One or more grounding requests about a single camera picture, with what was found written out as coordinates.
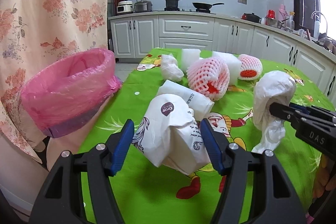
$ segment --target power outlet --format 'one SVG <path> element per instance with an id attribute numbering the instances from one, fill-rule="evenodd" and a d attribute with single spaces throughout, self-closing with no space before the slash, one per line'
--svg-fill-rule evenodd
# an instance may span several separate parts
<path id="1" fill-rule="evenodd" d="M 247 5 L 247 0 L 238 0 L 238 3 L 242 3 L 242 4 Z"/>

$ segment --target pink bottle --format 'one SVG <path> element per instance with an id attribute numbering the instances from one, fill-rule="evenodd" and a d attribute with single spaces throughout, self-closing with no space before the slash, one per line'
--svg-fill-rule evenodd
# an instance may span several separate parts
<path id="1" fill-rule="evenodd" d="M 286 12 L 286 6 L 281 4 L 279 8 L 278 20 L 283 21 L 287 19 L 288 13 Z"/>

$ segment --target stove burner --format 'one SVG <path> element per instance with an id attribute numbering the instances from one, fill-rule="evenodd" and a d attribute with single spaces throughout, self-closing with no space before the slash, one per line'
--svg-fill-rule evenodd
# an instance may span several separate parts
<path id="1" fill-rule="evenodd" d="M 179 11 L 180 8 L 177 8 L 177 7 L 166 7 L 165 8 L 165 11 Z"/>
<path id="2" fill-rule="evenodd" d="M 208 10 L 208 9 L 196 9 L 196 12 L 198 12 L 198 13 L 208 13 L 208 14 L 210 14 L 210 10 Z"/>

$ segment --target floral curtain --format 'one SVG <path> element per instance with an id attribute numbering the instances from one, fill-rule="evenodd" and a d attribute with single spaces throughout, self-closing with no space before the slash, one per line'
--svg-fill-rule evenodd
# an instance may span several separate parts
<path id="1" fill-rule="evenodd" d="M 22 108 L 27 80 L 78 51 L 107 47 L 107 0 L 0 0 L 0 131 L 22 151 L 44 135 Z"/>

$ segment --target red cup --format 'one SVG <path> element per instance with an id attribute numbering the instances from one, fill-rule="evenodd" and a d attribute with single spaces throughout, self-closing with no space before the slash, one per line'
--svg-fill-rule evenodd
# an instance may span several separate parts
<path id="1" fill-rule="evenodd" d="M 268 10 L 267 18 L 275 18 L 275 11 L 273 11 L 273 10 Z"/>

